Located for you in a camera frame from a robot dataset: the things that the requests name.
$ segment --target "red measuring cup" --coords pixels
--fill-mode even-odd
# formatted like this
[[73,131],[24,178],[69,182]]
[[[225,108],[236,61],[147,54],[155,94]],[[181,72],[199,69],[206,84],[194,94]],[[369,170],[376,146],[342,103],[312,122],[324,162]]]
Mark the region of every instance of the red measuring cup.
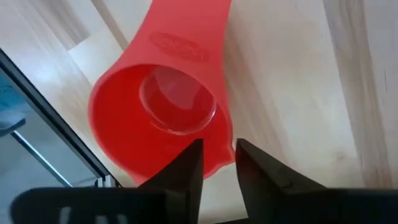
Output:
[[222,63],[230,4],[153,0],[134,40],[94,86],[96,140],[137,184],[197,138],[204,178],[234,161]]

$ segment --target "metal frame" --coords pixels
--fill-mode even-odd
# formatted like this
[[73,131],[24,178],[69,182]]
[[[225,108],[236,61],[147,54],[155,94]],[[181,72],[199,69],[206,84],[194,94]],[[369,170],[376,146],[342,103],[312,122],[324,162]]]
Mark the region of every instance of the metal frame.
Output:
[[51,127],[62,141],[83,161],[97,177],[112,176],[109,170],[98,160],[87,145],[77,136],[71,127],[54,110],[51,104],[35,86],[18,69],[12,60],[0,49],[0,72],[6,74],[11,85],[18,91],[35,110],[35,112]]

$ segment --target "wooden floor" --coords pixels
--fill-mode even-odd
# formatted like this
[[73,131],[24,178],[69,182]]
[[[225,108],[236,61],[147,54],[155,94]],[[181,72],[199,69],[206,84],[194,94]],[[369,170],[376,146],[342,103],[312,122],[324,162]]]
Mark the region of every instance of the wooden floor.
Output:
[[[88,126],[95,81],[150,0],[0,0],[0,47],[125,186]],[[224,46],[234,136],[330,187],[398,187],[398,1],[234,0]],[[245,216],[233,166],[201,221]]]

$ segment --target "embossed logo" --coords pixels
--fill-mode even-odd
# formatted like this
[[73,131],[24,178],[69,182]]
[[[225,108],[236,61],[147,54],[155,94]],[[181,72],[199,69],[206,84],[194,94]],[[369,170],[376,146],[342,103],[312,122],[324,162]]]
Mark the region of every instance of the embossed logo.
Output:
[[164,53],[177,56],[185,60],[194,62],[204,62],[209,59],[209,53],[198,44],[181,38],[176,35],[166,33],[154,33],[150,35],[150,40]]

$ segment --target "wood grain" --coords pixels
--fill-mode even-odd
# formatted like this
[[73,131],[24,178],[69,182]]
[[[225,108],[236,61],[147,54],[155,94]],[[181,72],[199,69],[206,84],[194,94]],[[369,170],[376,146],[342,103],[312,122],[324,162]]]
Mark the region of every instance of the wood grain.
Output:
[[[0,47],[124,186],[86,107],[150,0],[0,0]],[[234,0],[224,43],[234,136],[330,187],[398,183],[398,2]],[[234,165],[204,181],[200,220],[246,215]]]

